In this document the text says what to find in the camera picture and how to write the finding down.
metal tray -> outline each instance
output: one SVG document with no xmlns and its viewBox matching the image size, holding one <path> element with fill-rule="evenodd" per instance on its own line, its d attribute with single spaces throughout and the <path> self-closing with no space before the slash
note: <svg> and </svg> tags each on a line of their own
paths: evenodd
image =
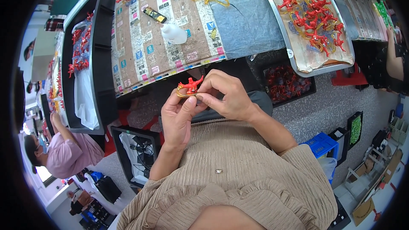
<svg viewBox="0 0 409 230">
<path fill-rule="evenodd" d="M 273 0 L 268 0 L 270 3 L 271 8 L 273 9 L 274 15 L 277 18 L 277 21 L 279 23 L 280 29 L 281 29 L 281 33 L 283 34 L 283 38 L 284 38 L 284 42 L 285 42 L 285 46 L 287 47 L 287 52 L 288 52 L 288 58 L 291 62 L 291 67 L 294 69 L 294 71 L 301 77 L 303 78 L 310 78 L 316 75 L 321 75 L 321 74 L 325 74 L 325 73 L 329 73 L 329 72 L 333 72 L 333 71 L 337 71 L 337 70 L 341 70 L 341 69 L 346 69 L 349 67 L 352 67 L 353 64 L 347 64 L 347 63 L 332 63 L 332 64 L 326 64 L 323 67 L 319 68 L 319 69 L 314 69 L 313 71 L 311 71 L 310 73 L 304 73 L 304 72 L 300 72 L 298 71 L 297 68 L 297 64 L 295 62 L 294 59 L 294 53 L 292 52 L 292 47 L 291 47 L 291 43 L 289 42 L 289 38 L 287 35 L 287 31 L 285 29 L 284 23 L 283 23 L 283 19 L 280 16 L 279 10 L 276 6 L 276 4 L 274 3 Z M 352 40 L 349 38 L 348 36 L 348 31 L 347 31 L 347 27 L 345 25 L 344 20 L 342 19 L 341 13 L 338 10 L 338 7 L 335 3 L 335 0 L 330 0 L 333 3 L 333 6 L 335 8 L 335 12 L 337 12 L 339 20 L 344 23 L 344 34 L 345 34 L 345 40 L 346 43 L 348 43 L 349 48 L 350 48 L 350 52 L 352 55 L 352 58 L 355 61 L 355 53 L 354 53 L 354 49 L 352 46 Z"/>
</svg>

table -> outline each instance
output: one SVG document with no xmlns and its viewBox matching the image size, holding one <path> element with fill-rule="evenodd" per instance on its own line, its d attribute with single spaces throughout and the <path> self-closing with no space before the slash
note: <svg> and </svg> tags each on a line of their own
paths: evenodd
<svg viewBox="0 0 409 230">
<path fill-rule="evenodd" d="M 279 24 L 268 0 L 229 1 L 231 6 L 228 8 L 214 2 L 210 3 L 214 20 L 222 39 L 225 59 L 236 59 L 285 48 Z M 351 39 L 372 38 L 385 40 L 385 37 L 376 33 L 376 28 L 379 27 L 378 23 L 371 23 L 375 19 L 373 13 L 368 12 L 367 8 L 363 8 L 362 4 L 354 5 L 348 2 L 348 0 L 335 0 L 335 2 L 344 18 Z M 361 33 L 358 32 L 356 27 L 362 23 L 361 21 L 364 23 L 362 27 L 371 32 L 366 30 L 363 30 Z M 118 92 L 117 97 L 131 90 Z"/>
</svg>

glue bottle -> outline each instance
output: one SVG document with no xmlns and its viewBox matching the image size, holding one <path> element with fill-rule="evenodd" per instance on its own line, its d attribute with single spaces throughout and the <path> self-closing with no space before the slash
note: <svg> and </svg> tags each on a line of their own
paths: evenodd
<svg viewBox="0 0 409 230">
<path fill-rule="evenodd" d="M 175 24 L 162 24 L 158 22 L 160 29 L 162 31 L 163 38 L 172 44 L 182 44 L 186 43 L 187 33 L 185 30 L 180 28 Z"/>
</svg>

